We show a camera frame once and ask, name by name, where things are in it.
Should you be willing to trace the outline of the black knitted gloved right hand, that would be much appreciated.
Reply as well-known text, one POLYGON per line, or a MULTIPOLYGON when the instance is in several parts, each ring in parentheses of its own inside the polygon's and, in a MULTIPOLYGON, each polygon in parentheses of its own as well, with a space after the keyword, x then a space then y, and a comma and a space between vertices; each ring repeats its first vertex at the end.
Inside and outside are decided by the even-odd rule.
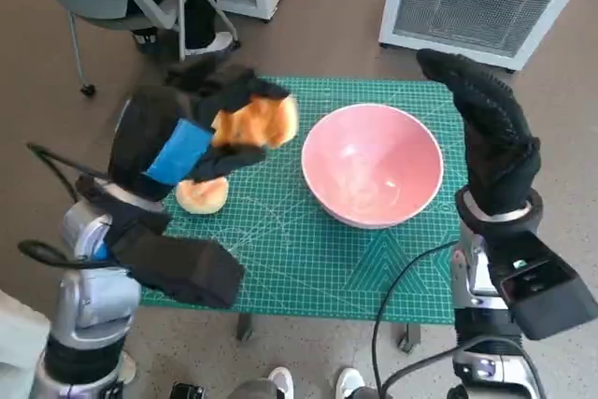
POLYGON ((445 85, 463 118, 468 188, 494 216, 521 209, 540 170, 540 140, 529 128, 513 90, 481 64, 460 54, 421 49, 422 74, 445 85))

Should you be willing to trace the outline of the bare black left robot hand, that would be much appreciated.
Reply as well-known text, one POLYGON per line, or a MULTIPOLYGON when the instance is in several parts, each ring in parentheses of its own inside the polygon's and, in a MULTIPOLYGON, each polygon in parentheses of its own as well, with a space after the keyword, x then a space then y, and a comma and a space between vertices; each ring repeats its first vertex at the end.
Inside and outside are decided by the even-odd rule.
POLYGON ((243 65, 209 57, 179 64, 157 86, 139 86, 122 111, 107 173, 124 190, 163 200, 181 181, 210 181, 262 162, 265 146, 218 143, 219 113, 264 99, 279 104, 289 91, 243 65))

